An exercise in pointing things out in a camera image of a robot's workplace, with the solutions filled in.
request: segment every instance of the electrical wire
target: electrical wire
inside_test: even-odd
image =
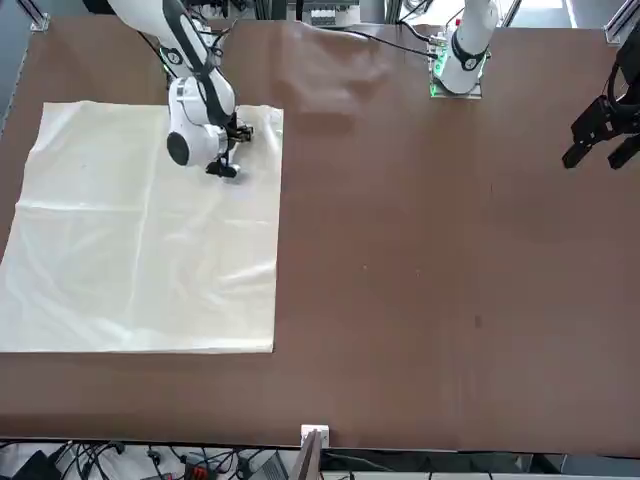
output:
[[[451,17],[449,20],[447,20],[447,23],[445,23],[445,24],[444,24],[444,26],[445,26],[445,27],[448,27],[448,26],[449,26],[449,24],[450,24],[451,22],[453,22],[453,19],[454,19],[454,18],[456,18],[458,15],[460,15],[460,14],[462,13],[462,11],[463,11],[463,10],[464,10],[464,7],[462,7],[460,10],[458,10],[458,11],[453,15],[453,17]]]
[[[176,452],[176,450],[175,450],[172,446],[169,446],[169,450],[171,450],[171,453],[173,453],[173,455],[174,455],[178,460],[180,460],[180,463],[186,463],[186,462],[185,462],[185,460],[186,460],[186,459],[184,458],[184,455],[178,455],[178,452]]]
[[[345,33],[353,33],[355,35],[360,35],[361,37],[365,37],[370,40],[375,40],[376,42],[384,43],[385,45],[389,45],[391,47],[404,50],[405,52],[415,53],[416,55],[422,55],[423,57],[431,58],[433,60],[438,59],[438,56],[435,53],[423,52],[422,50],[416,50],[415,48],[403,47],[402,45],[398,45],[397,43],[383,40],[382,38],[376,37],[375,35],[369,35],[368,33],[358,32],[355,30],[342,30],[342,31]]]
[[[67,455],[67,453],[71,451],[72,448],[73,448],[73,442],[69,442],[69,445],[67,445],[64,448],[64,450],[60,452],[60,455],[58,455],[58,458],[56,458],[55,464],[57,465],[58,463],[60,463],[60,460],[62,460]]]
[[[350,455],[340,455],[337,453],[330,453],[330,452],[325,452],[325,455],[331,458],[337,458],[337,459],[341,459],[341,460],[351,460],[354,462],[360,462],[366,465],[369,465],[370,467],[376,468],[378,470],[381,470],[383,472],[393,472],[392,469],[385,467],[384,465],[379,465],[377,463],[374,463],[370,460],[367,460],[366,458],[360,458],[360,457],[352,457]]]
[[[160,471],[160,468],[158,467],[158,464],[156,463],[156,459],[154,458],[153,455],[150,455],[151,452],[155,452],[152,448],[151,445],[149,445],[147,447],[147,456],[149,457],[149,460],[151,460],[151,463],[153,464],[153,468],[155,468],[156,473],[158,474],[158,480],[162,480],[164,478],[164,474]]]
[[[411,33],[411,35],[413,35],[414,37],[416,37],[418,40],[422,40],[423,42],[427,42],[427,43],[432,43],[431,39],[429,37],[425,37],[424,35],[422,35],[421,33],[418,33],[416,31],[415,28],[413,28],[412,25],[409,25],[407,22],[400,21],[398,22],[398,25],[400,25],[401,27],[407,27],[409,29],[409,32]]]
[[[173,78],[178,78],[178,76],[173,72],[173,70],[171,70],[171,67],[169,65],[167,65],[167,62],[164,61],[164,58],[162,58],[162,55],[160,55],[160,52],[158,52],[156,50],[156,48],[151,44],[149,39],[142,32],[138,32],[138,35],[140,35],[142,37],[142,39],[145,41],[145,43],[149,46],[149,48],[151,50],[153,50],[153,53],[156,54],[156,57],[158,57],[158,59],[160,60],[160,63],[162,63],[162,66],[164,67],[164,69],[166,71],[168,71]]]
[[[433,0],[422,0],[420,3],[418,3],[418,5],[416,5],[411,10],[409,10],[409,13],[407,13],[404,17],[398,20],[398,23],[404,22],[409,16],[411,16],[412,13],[416,12],[423,5],[428,4],[424,9],[424,11],[426,12],[432,3],[433,3]]]
[[[241,477],[239,474],[241,472],[240,470],[240,460],[246,462],[247,466],[249,467],[249,470],[251,470],[251,460],[253,460],[254,458],[256,458],[258,455],[260,455],[262,452],[264,452],[264,448],[259,448],[257,451],[255,451],[254,453],[252,453],[251,455],[249,455],[247,458],[242,458],[240,456],[240,453],[238,453],[238,462],[236,463],[236,471],[233,473],[233,475],[231,475],[228,480],[233,480],[234,478],[238,478],[239,480],[245,480],[244,478],[244,474]]]
[[[209,459],[207,458],[207,451],[202,447],[202,456],[204,457],[204,463],[207,465],[207,476],[209,475]]]
[[[114,448],[113,445],[103,445],[102,448],[100,448],[100,445],[96,445],[90,448],[90,450],[93,450],[89,453],[89,460],[83,467],[83,470],[86,469],[86,478],[89,478],[89,476],[91,475],[91,470],[95,465],[96,467],[98,467],[98,471],[100,472],[100,476],[102,477],[102,479],[109,480],[109,476],[104,472],[104,470],[102,469],[102,465],[100,464],[100,455],[102,455],[110,448]]]

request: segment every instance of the white cloth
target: white cloth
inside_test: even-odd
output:
[[[164,106],[45,104],[0,266],[0,351],[270,352],[283,113],[236,180],[176,165]]]

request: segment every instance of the table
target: table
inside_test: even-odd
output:
[[[394,26],[370,27],[419,46]],[[285,110],[275,353],[0,355],[0,434],[640,455],[640,166],[562,168],[615,50],[498,30],[482,101],[431,99],[424,61],[240,22],[240,103]],[[116,18],[32,37],[0,143],[1,243],[44,101],[165,102]]]

